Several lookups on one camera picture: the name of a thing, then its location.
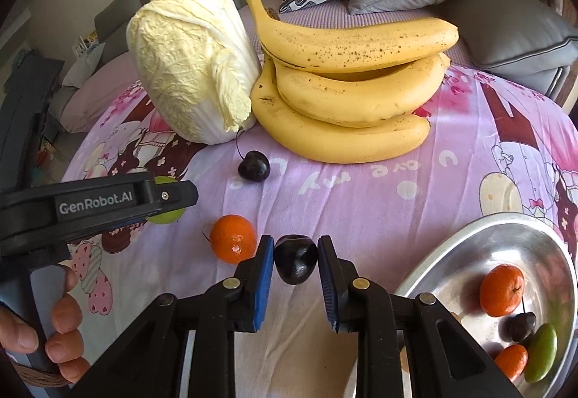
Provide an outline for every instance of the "fingernail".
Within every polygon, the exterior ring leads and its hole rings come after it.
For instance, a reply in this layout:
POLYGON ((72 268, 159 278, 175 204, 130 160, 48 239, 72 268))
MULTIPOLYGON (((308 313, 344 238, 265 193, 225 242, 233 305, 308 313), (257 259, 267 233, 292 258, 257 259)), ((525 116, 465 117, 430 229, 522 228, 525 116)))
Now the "fingernail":
POLYGON ((51 342, 46 346, 46 353, 52 362, 63 362, 66 357, 66 350, 59 342, 51 342))
POLYGON ((38 337, 30 326, 18 325, 18 344, 27 350, 35 350, 38 347, 38 337))
POLYGON ((65 363, 60 365, 60 373, 69 382, 76 382, 79 379, 80 369, 74 364, 65 363))

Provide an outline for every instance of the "cherry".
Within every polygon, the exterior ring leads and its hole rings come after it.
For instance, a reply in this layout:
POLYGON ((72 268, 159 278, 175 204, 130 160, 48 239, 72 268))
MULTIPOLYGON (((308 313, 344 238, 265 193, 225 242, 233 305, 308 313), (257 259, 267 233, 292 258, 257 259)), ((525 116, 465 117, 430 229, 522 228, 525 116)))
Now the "cherry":
POLYGON ((243 159, 237 169, 239 176, 247 181, 262 183, 271 173, 271 164, 267 157, 257 150, 251 150, 247 155, 242 156, 241 151, 239 150, 239 142, 237 140, 239 138, 239 132, 237 132, 237 136, 235 137, 237 152, 243 159))
POLYGON ((285 283, 302 284, 317 265, 317 246, 308 236, 283 235, 275 244, 273 260, 285 283))
POLYGON ((536 315, 533 312, 520 313, 508 321, 508 332, 514 342, 523 342, 536 328, 536 315))

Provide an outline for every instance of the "orange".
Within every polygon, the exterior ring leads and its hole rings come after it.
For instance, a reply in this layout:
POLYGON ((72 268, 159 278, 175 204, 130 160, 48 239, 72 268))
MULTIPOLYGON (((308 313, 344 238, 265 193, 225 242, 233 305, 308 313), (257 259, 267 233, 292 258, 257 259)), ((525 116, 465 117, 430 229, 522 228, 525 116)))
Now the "orange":
POLYGON ((500 352, 494 361, 504 375, 513 382, 528 363, 528 351, 521 344, 513 344, 500 352))
POLYGON ((482 281, 480 305, 489 316, 511 314, 522 302, 524 285, 522 271, 511 264, 500 264, 482 281))
POLYGON ((239 264, 256 250, 256 235, 249 220, 229 214, 218 219, 209 235, 213 252, 221 261, 239 264))

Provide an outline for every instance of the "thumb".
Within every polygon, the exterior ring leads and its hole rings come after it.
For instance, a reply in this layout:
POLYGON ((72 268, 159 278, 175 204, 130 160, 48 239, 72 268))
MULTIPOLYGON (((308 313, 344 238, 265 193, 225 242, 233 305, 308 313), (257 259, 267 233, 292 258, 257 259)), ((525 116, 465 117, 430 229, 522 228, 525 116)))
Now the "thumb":
POLYGON ((0 344, 8 351, 30 354, 38 348, 38 336, 19 317, 0 307, 0 344))

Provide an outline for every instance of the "pink bedsheet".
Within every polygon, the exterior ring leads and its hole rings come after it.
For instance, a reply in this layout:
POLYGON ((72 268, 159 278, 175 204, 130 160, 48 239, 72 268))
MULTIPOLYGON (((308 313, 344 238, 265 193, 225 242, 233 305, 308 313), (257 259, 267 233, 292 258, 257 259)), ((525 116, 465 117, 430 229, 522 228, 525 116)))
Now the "pink bedsheet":
MULTIPOLYGON (((199 202, 171 225, 137 224, 73 247, 80 276, 73 294, 85 312, 89 360, 158 294, 195 295, 233 273, 202 235, 227 213, 247 217, 259 234, 275 238, 330 235, 340 257, 390 291, 445 238, 498 211, 543 220, 576 254, 578 133, 555 103, 452 66, 417 113, 432 124, 419 149, 357 165, 307 161, 256 126, 239 146, 265 153, 272 171, 267 181, 253 184, 236 173, 234 142, 186 142, 133 85, 91 130, 65 180, 146 168, 194 181, 199 202)), ((236 335, 238 396, 340 396, 356 340, 331 333, 316 273, 295 287, 273 273, 262 330, 236 335)))

